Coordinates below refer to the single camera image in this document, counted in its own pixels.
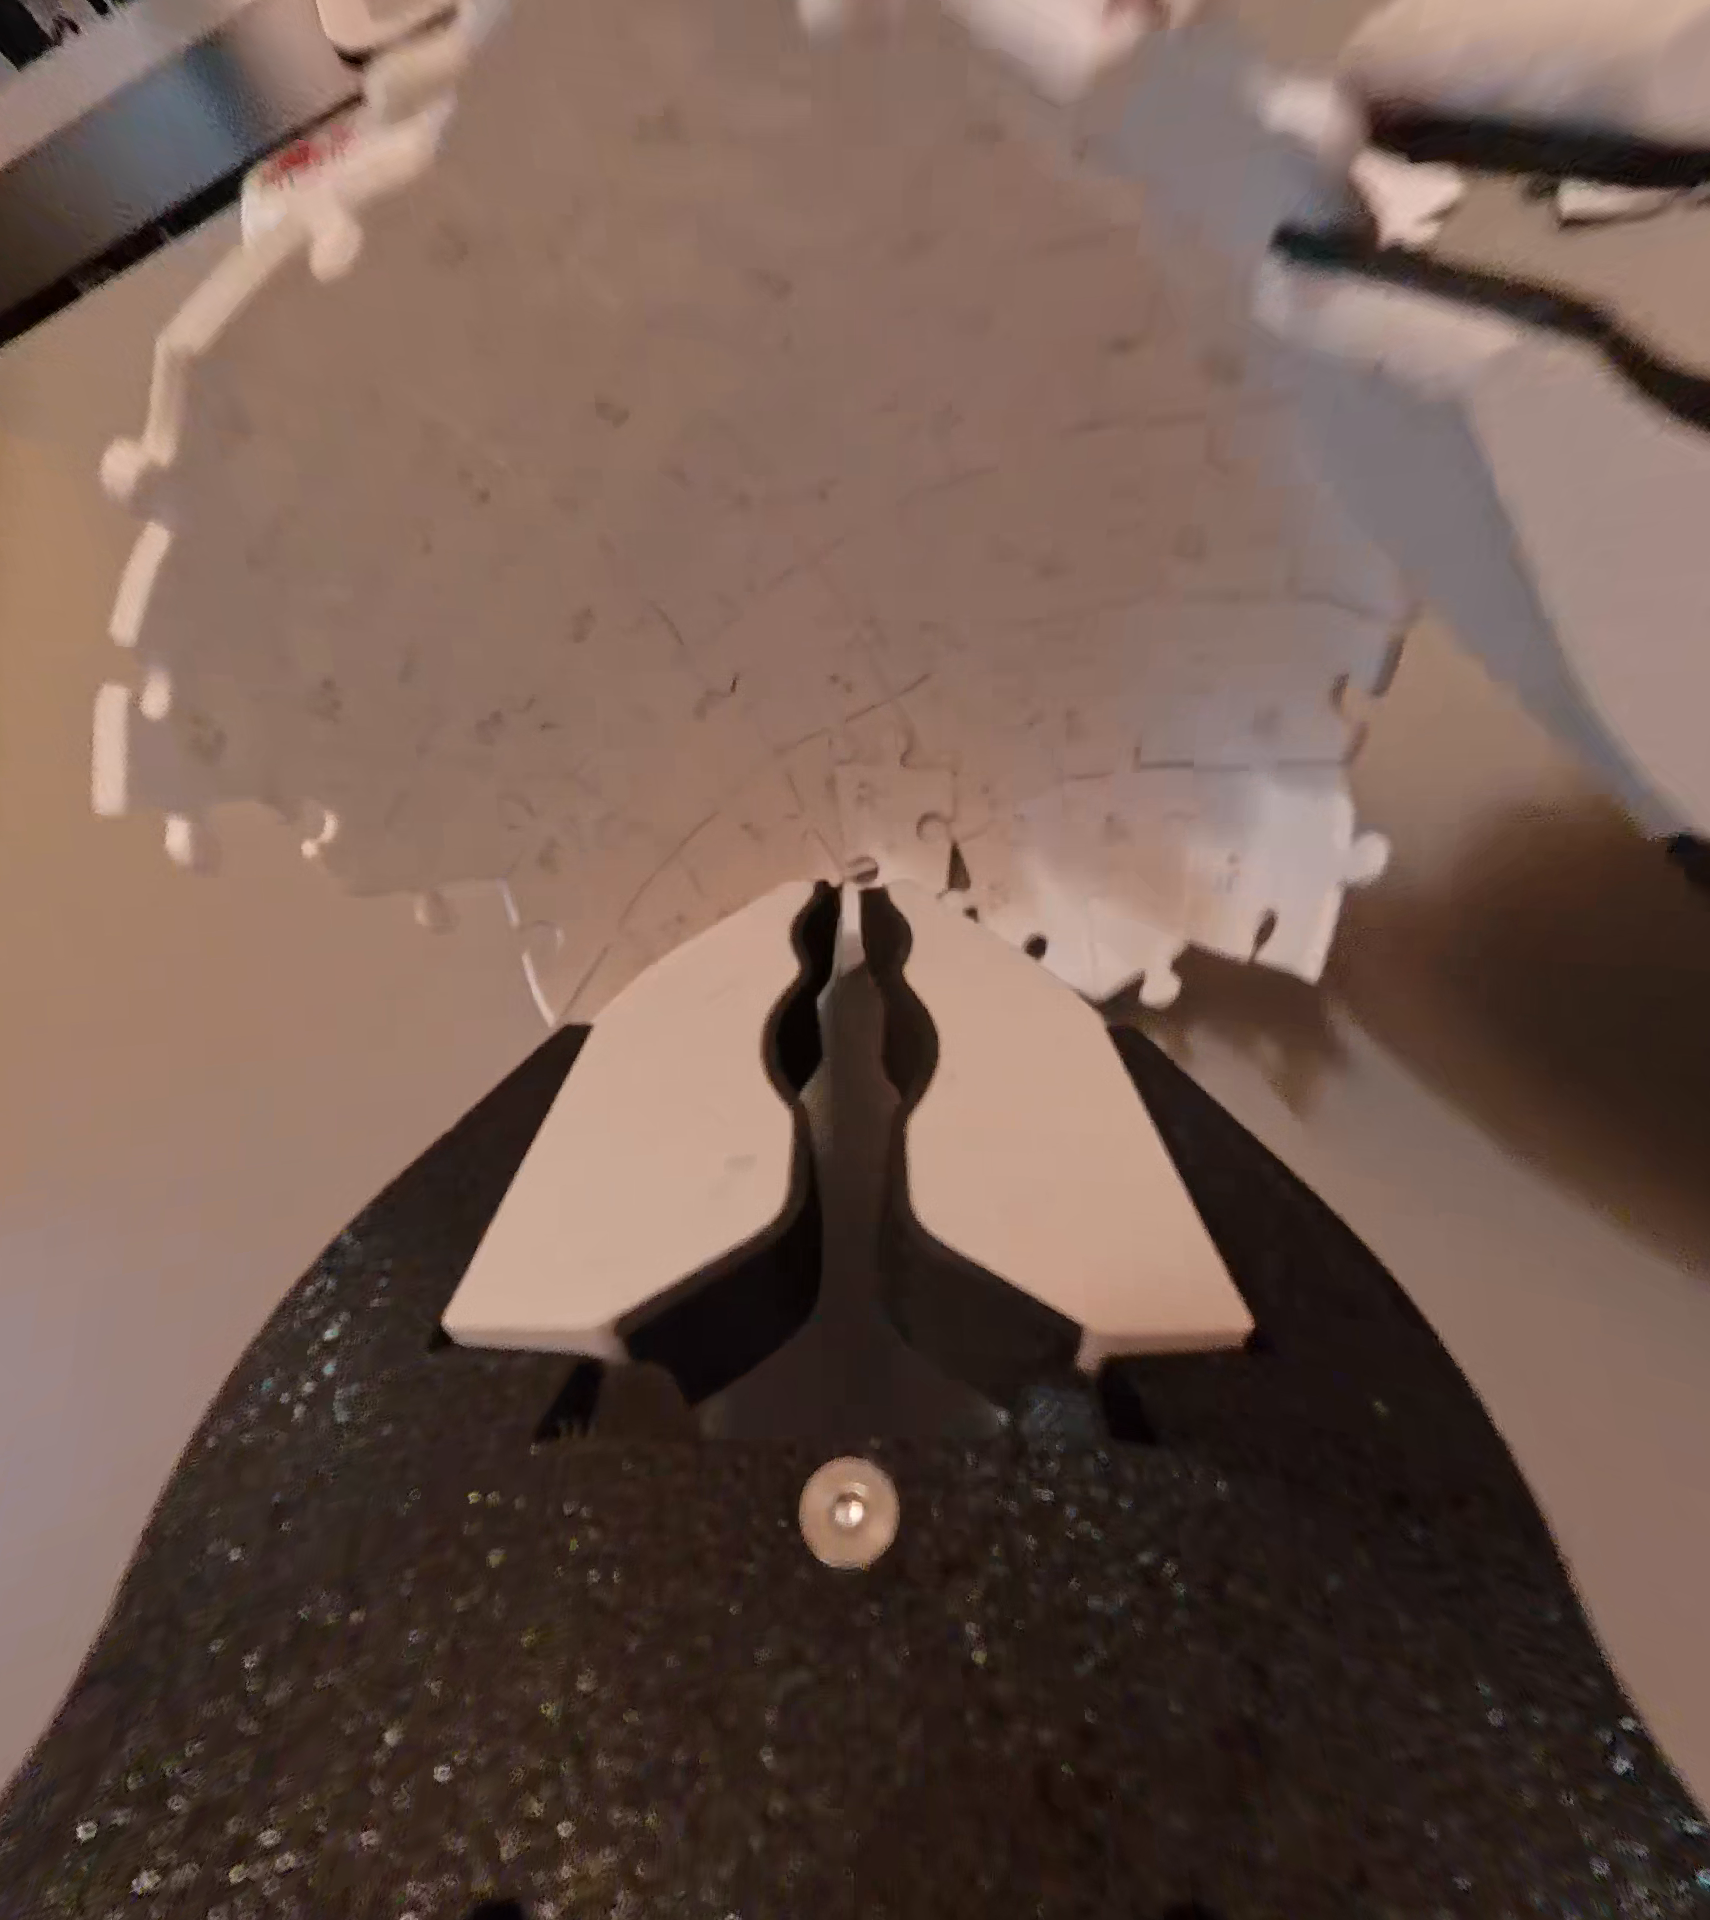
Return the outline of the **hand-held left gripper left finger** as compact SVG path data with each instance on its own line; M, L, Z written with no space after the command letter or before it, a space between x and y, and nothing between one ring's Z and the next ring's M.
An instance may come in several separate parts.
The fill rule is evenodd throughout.
M575 1052L440 1315L449 1343L666 1373L688 1403L812 1318L804 1092L842 890L790 880L650 961Z

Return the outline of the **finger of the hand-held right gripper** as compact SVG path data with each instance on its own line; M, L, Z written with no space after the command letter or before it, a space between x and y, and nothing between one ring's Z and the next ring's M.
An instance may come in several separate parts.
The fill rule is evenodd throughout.
M1358 528L1643 827L1710 846L1710 377L1355 233L1283 228L1256 322Z
M1393 1L1334 71L1372 144L1411 161L1710 182L1710 1Z

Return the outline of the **single white puzzle piece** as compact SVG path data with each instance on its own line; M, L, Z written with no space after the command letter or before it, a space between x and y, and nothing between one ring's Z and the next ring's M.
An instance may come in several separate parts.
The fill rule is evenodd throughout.
M1366 146L1351 161L1348 179L1369 210L1381 248L1424 251L1462 204L1468 175L1439 159L1411 159Z

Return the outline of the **white puzzle ball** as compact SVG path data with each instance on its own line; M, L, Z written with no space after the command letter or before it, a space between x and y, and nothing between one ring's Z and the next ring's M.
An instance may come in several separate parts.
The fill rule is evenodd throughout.
M1409 609L1235 320L933 10L463 4L158 330L92 812L257 806L548 1023L788 884L1317 982Z

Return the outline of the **joined white puzzle pieces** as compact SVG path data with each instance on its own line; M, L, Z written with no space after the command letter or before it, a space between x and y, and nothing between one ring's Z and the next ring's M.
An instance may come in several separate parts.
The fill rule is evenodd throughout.
M1687 185L1563 177L1548 199L1563 228L1600 228L1656 217L1688 193Z

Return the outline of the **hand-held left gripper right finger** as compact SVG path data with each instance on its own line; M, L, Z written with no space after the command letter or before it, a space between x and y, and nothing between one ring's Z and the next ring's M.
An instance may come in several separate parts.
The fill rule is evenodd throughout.
M998 1412L1130 1361L1242 1354L1235 1281L1117 1033L939 896L859 893L894 1094L892 1329Z

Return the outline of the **black flat panel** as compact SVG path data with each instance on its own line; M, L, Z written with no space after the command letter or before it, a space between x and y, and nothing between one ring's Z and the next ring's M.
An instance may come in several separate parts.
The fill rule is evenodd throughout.
M0 347L352 103L317 4L134 4L0 86Z

